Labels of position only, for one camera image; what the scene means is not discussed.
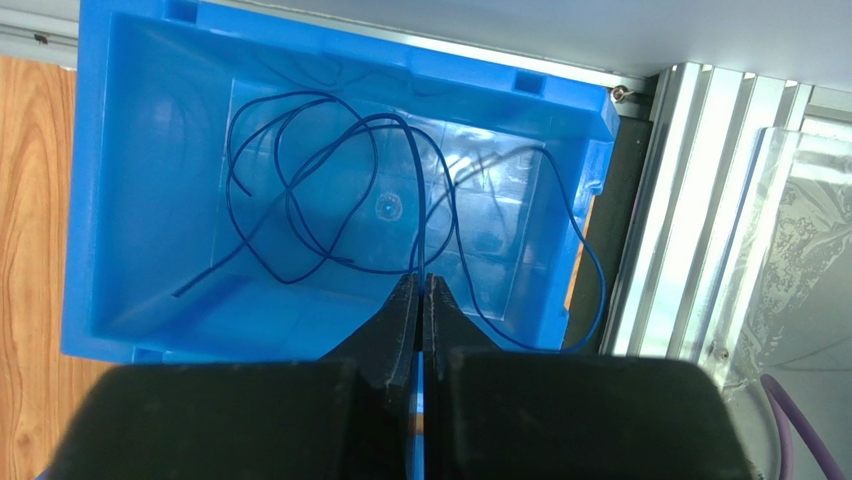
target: blue wire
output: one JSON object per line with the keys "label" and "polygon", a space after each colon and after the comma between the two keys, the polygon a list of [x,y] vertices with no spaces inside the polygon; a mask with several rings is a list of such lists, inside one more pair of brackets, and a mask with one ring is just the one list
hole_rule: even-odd
{"label": "blue wire", "polygon": [[[236,124],[236,120],[239,118],[239,116],[242,115],[247,108],[249,108],[252,105],[256,105],[258,103],[261,103],[261,102],[280,100],[280,99],[284,99],[284,98],[288,98],[288,97],[292,97],[292,96],[296,96],[296,95],[313,95],[313,96],[320,96],[320,97],[323,97],[323,98],[320,99],[320,100],[314,100],[312,102],[307,102],[300,107],[289,110],[288,112],[286,112],[282,115],[279,115],[278,117],[276,117],[275,119],[273,119],[269,123],[265,124],[260,129],[255,131],[252,135],[250,135],[242,143],[242,145],[237,150],[235,155],[232,156],[230,154],[234,125]],[[332,142],[331,144],[327,145],[326,147],[323,147],[318,152],[316,152],[314,155],[312,155],[307,161],[305,161],[302,164],[302,166],[297,170],[297,172],[293,175],[291,182],[288,183],[286,181],[286,179],[284,178],[283,172],[281,170],[280,155],[279,155],[281,138],[283,137],[283,132],[299,113],[307,110],[308,108],[318,106],[318,105],[321,105],[321,104],[324,104],[324,103],[338,103],[338,104],[342,105],[350,113],[352,113],[352,115],[355,116],[358,119],[358,121],[355,124],[353,124],[352,126],[350,126],[346,130],[346,132],[341,134],[336,141]],[[376,121],[376,120],[388,120],[388,121],[396,122],[397,124],[396,125],[394,125],[394,124],[383,124],[383,125],[378,125],[378,126],[370,126],[369,125],[370,122],[373,122],[373,121]],[[255,226],[248,233],[248,235],[245,235],[243,233],[242,229],[239,227],[237,220],[236,220],[236,217],[234,217],[234,214],[233,214],[233,208],[232,208],[232,205],[231,205],[231,193],[230,193],[231,181],[233,180],[234,184],[236,184],[241,190],[243,190],[243,192],[247,196],[251,196],[252,194],[248,191],[247,188],[245,188],[245,186],[242,184],[242,182],[239,181],[239,179],[237,178],[237,176],[234,172],[234,169],[236,167],[237,161],[240,158],[240,155],[243,153],[245,148],[255,138],[257,138],[259,135],[261,135],[264,131],[272,128],[272,126],[274,126],[276,123],[279,123],[279,122],[281,122],[282,124],[279,127],[278,132],[276,133],[273,151],[274,151],[274,161],[275,161],[276,173],[278,175],[280,182],[284,186],[284,191],[281,194],[279,194],[272,201],[272,203],[267,207],[266,212],[264,212],[264,214],[261,216],[260,220],[255,224]],[[377,147],[376,147],[376,143],[375,143],[375,137],[373,136],[373,132],[376,131],[376,130],[401,130],[406,135],[406,139],[408,141],[409,147],[411,148],[412,157],[413,157],[413,160],[415,162],[415,171],[416,171],[416,174],[417,174],[417,184],[418,184],[418,200],[419,200],[419,202],[418,202],[419,203],[418,220],[419,221],[418,221],[417,237],[415,239],[414,244],[412,245],[408,269],[402,269],[402,270],[400,270],[400,269],[398,269],[398,270],[369,269],[369,268],[360,267],[358,265],[355,265],[354,260],[352,260],[352,259],[336,257],[336,256],[333,255],[333,251],[334,251],[335,247],[337,246],[337,243],[340,241],[340,239],[343,235],[343,232],[346,229],[346,226],[348,225],[349,221],[352,219],[354,214],[358,211],[358,209],[366,201],[366,198],[368,197],[370,191],[373,188],[373,185],[375,184],[375,180],[376,180],[376,177],[377,177],[377,174],[378,174],[378,152],[377,152]],[[298,199],[296,198],[296,196],[294,194],[294,189],[302,181],[306,180],[308,177],[313,175],[320,167],[322,167],[325,164],[325,162],[328,161],[330,156],[343,143],[345,143],[346,141],[350,140],[351,138],[353,138],[357,135],[362,135],[364,133],[367,133],[367,134],[370,135],[370,138],[371,138],[371,141],[372,141],[373,153],[374,153],[373,171],[372,171],[372,175],[371,175],[371,178],[370,178],[370,182],[369,182],[369,185],[367,186],[367,188],[365,189],[364,194],[359,198],[358,202],[356,202],[355,207],[352,208],[349,211],[349,214],[345,218],[344,222],[341,224],[340,228],[337,231],[337,234],[335,235],[334,239],[332,240],[330,247],[326,249],[321,244],[321,242],[316,238],[316,236],[313,234],[312,230],[310,229],[308,222],[307,222],[307,220],[306,220],[306,218],[305,218],[305,216],[302,212],[302,209],[299,206]],[[441,163],[441,166],[443,167],[444,174],[445,174],[446,181],[447,181],[447,191],[438,199],[437,202],[435,202],[435,204],[432,206],[431,210],[429,210],[428,214],[426,213],[426,208],[425,208],[425,204],[426,204],[426,201],[425,201],[425,196],[426,196],[425,195],[425,178],[424,178],[424,175],[423,175],[422,160],[420,158],[419,150],[417,149],[417,144],[416,144],[416,141],[414,139],[413,134],[417,134],[418,136],[422,137],[423,139],[425,139],[430,144],[430,147],[435,151],[436,155],[439,158],[439,161]],[[459,250],[460,263],[462,265],[462,269],[463,269],[464,274],[465,274],[465,279],[466,279],[467,284],[468,284],[468,289],[470,290],[471,301],[473,303],[474,309],[476,310],[477,314],[482,318],[482,320],[492,330],[494,330],[494,332],[497,333],[500,337],[502,337],[503,339],[507,340],[508,342],[510,342],[511,344],[513,344],[517,347],[520,347],[520,348],[525,349],[525,350],[532,350],[532,351],[543,351],[543,352],[553,352],[554,351],[554,350],[541,349],[539,347],[534,347],[534,346],[525,344],[525,343],[520,342],[520,341],[512,338],[511,336],[507,335],[500,328],[498,328],[497,325],[492,320],[490,320],[487,316],[485,316],[485,314],[482,312],[482,309],[479,306],[479,302],[476,299],[476,289],[473,285],[472,275],[470,273],[470,269],[469,269],[469,266],[467,264],[467,259],[465,257],[465,253],[464,253],[464,246],[462,245],[462,241],[461,241],[461,233],[460,233],[459,222],[458,222],[458,210],[456,208],[455,192],[456,192],[456,189],[458,188],[458,186],[460,184],[462,184],[463,182],[467,181],[471,177],[473,177],[473,176],[477,175],[478,173],[480,173],[481,171],[483,171],[486,168],[484,165],[481,166],[481,168],[479,170],[475,170],[475,171],[471,172],[469,175],[467,175],[466,177],[464,177],[464,178],[462,178],[462,179],[460,179],[456,182],[453,182],[453,180],[451,178],[449,167],[447,165],[447,162],[446,162],[446,159],[444,158],[443,153],[441,152],[440,148],[435,143],[435,141],[429,135],[427,135],[425,132],[423,132],[422,130],[420,130],[416,127],[409,126],[401,117],[399,117],[398,115],[395,115],[395,114],[391,114],[391,113],[375,114],[375,115],[371,115],[371,116],[366,117],[366,118],[362,118],[358,115],[357,112],[355,112],[354,109],[352,109],[348,104],[346,104],[345,102],[343,102],[339,98],[337,98],[333,95],[330,95],[330,94],[323,93],[323,92],[314,92],[314,91],[292,92],[292,93],[287,93],[287,94],[272,95],[272,96],[252,100],[251,102],[248,102],[247,104],[243,105],[237,111],[237,113],[234,115],[234,117],[232,118],[231,125],[229,126],[229,129],[228,129],[226,148],[227,148],[227,152],[228,152],[228,165],[229,165],[228,180],[226,182],[226,198],[227,198],[227,204],[228,204],[228,213],[229,213],[229,217],[231,219],[231,222],[234,225],[235,230],[237,231],[237,234],[240,236],[242,241],[228,255],[226,255],[225,257],[220,259],[214,265],[212,265],[211,267],[206,269],[204,272],[201,272],[199,275],[194,277],[192,280],[190,280],[183,287],[181,287],[177,291],[175,291],[175,293],[173,294],[175,297],[179,297],[180,295],[185,293],[187,290],[192,288],[195,284],[197,284],[198,282],[203,280],[206,276],[208,276],[209,274],[211,274],[212,272],[214,272],[215,270],[217,270],[218,268],[223,266],[225,263],[227,263],[228,261],[233,259],[233,257],[236,256],[242,250],[243,247],[248,248],[251,251],[252,255],[263,266],[263,268],[273,278],[275,278],[277,281],[279,281],[283,284],[293,284],[293,283],[298,283],[298,282],[305,280],[309,276],[313,275],[316,271],[318,271],[322,267],[322,265],[328,260],[332,260],[332,261],[334,261],[334,262],[336,262],[340,265],[343,265],[345,267],[353,268],[355,270],[362,271],[362,272],[365,272],[365,273],[407,274],[407,273],[411,273],[411,272],[415,271],[414,259],[415,259],[415,256],[417,256],[416,271],[417,271],[417,274],[418,274],[418,286],[419,286],[420,294],[422,295],[425,292],[425,267],[427,265],[431,264],[432,262],[434,262],[445,251],[445,249],[448,247],[452,237],[455,236],[456,245],[457,245],[457,248]],[[548,163],[551,165],[551,168],[553,169],[554,174],[556,175],[557,183],[559,184],[560,192],[562,194],[562,198],[563,198],[563,201],[565,203],[565,207],[566,207],[566,209],[569,213],[568,217],[569,217],[569,221],[571,223],[571,226],[574,229],[574,232],[577,234],[578,239],[580,240],[581,244],[583,245],[584,251],[589,255],[589,258],[591,258],[592,263],[593,263],[595,270],[597,272],[598,280],[599,280],[600,295],[599,295],[599,301],[598,301],[598,308],[597,308],[597,312],[595,314],[595,318],[592,322],[591,328],[588,330],[586,335],[577,344],[561,350],[562,353],[573,353],[573,352],[576,352],[577,350],[583,348],[585,345],[587,345],[592,340],[595,332],[599,328],[600,323],[602,321],[603,313],[604,313],[605,306],[606,306],[606,301],[605,301],[606,300],[606,298],[605,298],[606,282],[605,282],[605,277],[604,277],[604,273],[603,273],[603,268],[601,267],[600,260],[598,259],[597,255],[594,253],[594,250],[589,246],[588,242],[586,241],[586,238],[584,237],[583,232],[580,229],[580,226],[579,226],[576,218],[574,217],[573,201],[572,201],[570,195],[568,194],[568,192],[566,190],[565,182],[563,181],[562,176],[559,172],[556,160],[553,158],[552,154],[548,150],[546,150],[542,147],[538,147],[538,146],[521,147],[519,149],[514,150],[513,152],[511,152],[508,155],[505,155],[505,156],[502,156],[501,158],[498,158],[498,160],[496,162],[493,162],[491,165],[489,165],[489,167],[492,167],[492,166],[497,165],[498,163],[500,163],[504,160],[512,158],[514,156],[513,154],[518,153],[518,152],[523,151],[523,150],[531,150],[531,151],[535,151],[535,152],[540,153],[544,158],[546,158],[548,160]],[[442,246],[427,260],[425,258],[425,227],[426,227],[426,224],[428,223],[429,219],[431,219],[432,215],[435,213],[438,206],[440,206],[440,204],[445,199],[448,200],[449,208],[450,208],[450,211],[451,211],[451,214],[452,214],[452,219],[451,219],[451,223],[450,223],[450,230],[448,231],[447,237],[444,240]],[[251,245],[251,240],[253,239],[253,237],[257,234],[257,232],[260,230],[262,225],[266,222],[266,220],[269,218],[269,216],[275,210],[275,207],[282,200],[284,200],[286,202],[285,203],[285,211],[287,213],[287,219],[288,219],[290,227],[293,230],[293,232],[295,233],[297,239],[306,248],[308,248],[311,252],[313,252],[314,254],[316,254],[320,257],[320,260],[317,262],[317,264],[314,265],[314,267],[312,267],[307,273],[301,275],[300,277],[297,277],[296,279],[291,279],[291,280],[287,280],[287,279],[280,277],[274,271],[274,269],[272,269],[263,260],[263,257]],[[293,218],[292,218],[291,209],[290,209],[291,202],[292,202],[292,205],[294,206],[294,208],[296,210],[297,216],[299,218],[299,223],[301,223],[302,227],[305,229],[305,232],[310,237],[310,240],[313,241],[314,245],[311,245],[308,242],[308,240],[305,239],[299,233],[299,229],[296,228],[296,225],[293,223]]]}

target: wood grain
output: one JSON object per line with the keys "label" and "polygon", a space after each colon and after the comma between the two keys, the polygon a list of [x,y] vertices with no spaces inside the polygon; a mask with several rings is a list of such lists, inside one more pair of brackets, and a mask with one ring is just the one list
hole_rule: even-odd
{"label": "wood grain", "polygon": [[32,479],[108,365],[59,353],[75,74],[0,57],[0,474]]}

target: screw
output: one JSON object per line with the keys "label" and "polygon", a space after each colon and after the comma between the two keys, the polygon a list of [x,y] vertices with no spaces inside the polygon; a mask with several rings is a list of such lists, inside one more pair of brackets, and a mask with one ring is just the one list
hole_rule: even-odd
{"label": "screw", "polygon": [[609,91],[609,97],[612,99],[613,102],[621,103],[631,93],[633,92],[628,90],[627,87],[625,87],[624,85],[619,85],[617,87],[613,87],[612,90]]}

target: wooden surface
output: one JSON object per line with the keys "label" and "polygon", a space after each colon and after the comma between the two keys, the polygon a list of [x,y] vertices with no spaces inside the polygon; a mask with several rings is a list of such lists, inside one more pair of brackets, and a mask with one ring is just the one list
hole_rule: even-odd
{"label": "wooden surface", "polygon": [[106,364],[59,353],[75,74],[0,57],[0,478],[50,461]]}

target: storage box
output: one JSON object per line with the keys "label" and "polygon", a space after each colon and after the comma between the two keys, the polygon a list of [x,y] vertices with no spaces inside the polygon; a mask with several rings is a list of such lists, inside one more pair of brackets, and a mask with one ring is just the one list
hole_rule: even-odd
{"label": "storage box", "polygon": [[[579,242],[556,176],[532,151],[477,169],[518,147],[547,148],[582,224],[618,125],[606,89],[183,0],[84,0],[78,69],[65,353],[115,362],[315,359],[380,308],[399,275],[327,261],[282,285],[245,248],[175,295],[240,245],[225,200],[229,128],[241,142],[310,99],[263,103],[239,121],[235,112],[255,98],[314,90],[360,115],[398,114],[439,144],[454,179],[466,179],[457,189],[459,229],[479,305],[520,342],[561,345]],[[334,104],[305,111],[281,140],[284,176],[353,123]],[[414,163],[400,132],[374,135],[375,185],[334,255],[405,269],[418,229]],[[272,168],[274,137],[260,135],[234,167],[251,197],[233,185],[230,193],[246,230],[272,210],[253,242],[292,278],[320,258],[275,211],[283,187]],[[364,135],[352,140],[298,187],[325,245],[368,185],[369,145]],[[446,192],[444,170],[425,142],[417,146],[432,206]],[[445,207],[427,224],[427,256],[446,237]],[[502,341],[473,309],[454,242],[427,272],[444,276],[460,307]]]}

